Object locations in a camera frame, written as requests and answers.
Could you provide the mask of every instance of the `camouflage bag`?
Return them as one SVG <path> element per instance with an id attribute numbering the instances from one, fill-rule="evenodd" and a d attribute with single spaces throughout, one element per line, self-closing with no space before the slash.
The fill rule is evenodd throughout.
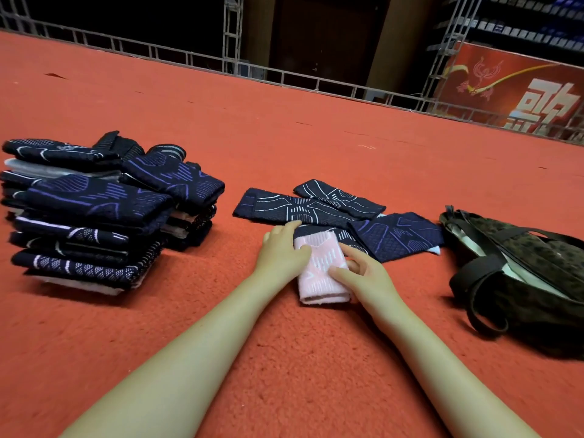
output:
<path id="1" fill-rule="evenodd" d="M 508 332 L 550 356 L 584 359 L 582 240 L 452 206 L 440 222 L 461 266 L 450 288 L 479 333 Z"/>

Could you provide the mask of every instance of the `forearm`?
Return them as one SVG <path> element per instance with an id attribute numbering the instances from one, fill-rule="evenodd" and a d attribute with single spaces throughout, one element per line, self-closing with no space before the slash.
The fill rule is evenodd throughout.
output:
<path id="1" fill-rule="evenodd" d="M 407 306 L 376 317 L 454 438 L 538 435 L 471 373 Z"/>
<path id="2" fill-rule="evenodd" d="M 62 437 L 192 438 L 279 289 L 251 276 L 85 412 Z"/>

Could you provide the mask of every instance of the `folded pink fabric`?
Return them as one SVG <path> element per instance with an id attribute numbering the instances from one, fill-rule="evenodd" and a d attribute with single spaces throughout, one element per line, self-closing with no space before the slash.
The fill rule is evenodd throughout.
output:
<path id="1" fill-rule="evenodd" d="M 333 232 L 318 232 L 299 236 L 294 240 L 295 249 L 300 249 L 305 244 L 312 247 L 312 255 L 308 266 L 298 277 L 300 302 L 323 304 L 349 301 L 349 289 L 332 279 L 327 272 L 331 266 L 349 268 L 336 235 Z"/>

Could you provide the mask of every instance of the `red carpet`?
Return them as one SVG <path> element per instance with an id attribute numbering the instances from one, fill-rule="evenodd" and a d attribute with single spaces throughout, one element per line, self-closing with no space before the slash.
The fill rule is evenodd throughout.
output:
<path id="1" fill-rule="evenodd" d="M 389 212 L 436 220 L 453 204 L 584 238 L 580 147 L 5 33 L 0 55 L 0 140 L 91 145 L 120 130 L 146 148 L 185 147 L 227 184 L 203 246 L 165 250 L 122 298 L 40 285 L 10 265 L 17 248 L 2 245 L 3 437 L 57 436 L 251 272 L 269 227 L 231 216 L 248 187 L 291 193 L 315 177 Z M 0 223 L 0 239 L 10 230 Z M 584 363 L 473 335 L 450 303 L 449 252 L 385 266 L 410 307 L 538 433 L 584 436 Z M 288 286 L 262 315 L 200 437 L 446 435 L 354 312 L 297 300 Z"/>

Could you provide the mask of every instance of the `person's right hand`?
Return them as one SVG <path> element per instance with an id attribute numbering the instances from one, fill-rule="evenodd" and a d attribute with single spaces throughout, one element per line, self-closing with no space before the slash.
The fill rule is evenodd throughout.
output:
<path id="1" fill-rule="evenodd" d="M 331 266 L 331 277 L 350 288 L 367 312 L 377 318 L 405 309 L 405 303 L 395 290 L 383 265 L 358 249 L 340 243 L 349 269 Z"/>

